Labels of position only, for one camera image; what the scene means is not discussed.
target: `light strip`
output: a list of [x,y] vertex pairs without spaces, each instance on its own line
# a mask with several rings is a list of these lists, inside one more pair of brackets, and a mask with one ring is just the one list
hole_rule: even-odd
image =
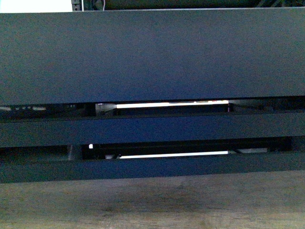
[[71,0],[0,0],[0,13],[72,12]]
[[199,105],[215,105],[215,104],[229,104],[228,100],[218,101],[198,101],[190,103],[147,103],[147,104],[118,104],[116,108],[141,108],[141,107],[162,107],[162,106],[199,106]]
[[183,154],[135,155],[135,156],[122,156],[122,157],[120,157],[120,159],[153,158],[153,157],[173,157],[173,156],[223,155],[223,154],[228,154],[228,153],[229,153],[228,151],[217,151],[217,152],[183,153]]
[[0,106],[0,111],[11,111],[9,106]]
[[38,107],[38,106],[34,106],[33,107],[33,110],[34,111],[45,111],[45,110],[47,110],[45,107]]
[[[273,7],[272,10],[280,10],[283,7]],[[250,7],[245,7],[245,8],[183,8],[183,9],[140,9],[140,10],[108,10],[108,11],[183,11],[183,10],[267,10],[270,8],[265,8],[265,7],[255,7],[255,8],[250,8]]]

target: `horizontal beam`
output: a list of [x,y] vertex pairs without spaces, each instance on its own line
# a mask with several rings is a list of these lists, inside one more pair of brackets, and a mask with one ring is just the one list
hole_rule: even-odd
[[305,112],[0,123],[0,147],[305,135]]
[[0,14],[0,106],[305,95],[304,14]]
[[2,164],[0,183],[188,176],[305,169],[305,152],[232,154],[170,159]]

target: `white object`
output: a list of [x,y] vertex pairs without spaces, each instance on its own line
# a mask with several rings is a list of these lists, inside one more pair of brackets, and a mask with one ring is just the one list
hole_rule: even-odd
[[116,108],[140,108],[140,107],[162,107],[162,106],[200,106],[200,105],[215,105],[215,104],[229,104],[228,100],[219,101],[198,101],[190,103],[147,103],[147,104],[118,104]]
[[34,111],[45,111],[46,108],[45,108],[45,107],[34,106],[34,107],[33,107],[33,110],[34,110]]
[[203,156],[203,155],[222,155],[228,154],[228,151],[217,152],[200,152],[200,153],[183,153],[183,154],[155,154],[155,155],[135,155],[135,156],[122,156],[120,159],[130,158],[152,158],[152,157],[173,157],[173,156]]
[[0,111],[11,111],[9,106],[0,106]]
[[0,0],[0,13],[72,12],[71,0]]
[[114,155],[105,155],[106,159],[114,159]]

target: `wooden surface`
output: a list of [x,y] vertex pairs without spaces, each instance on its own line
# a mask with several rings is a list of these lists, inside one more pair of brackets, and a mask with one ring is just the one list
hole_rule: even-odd
[[305,171],[0,184],[0,229],[303,229]]

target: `wooden floor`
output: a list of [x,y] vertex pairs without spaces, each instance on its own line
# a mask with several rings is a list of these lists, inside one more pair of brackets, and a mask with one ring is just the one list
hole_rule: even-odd
[[1,229],[304,229],[305,171],[0,184]]

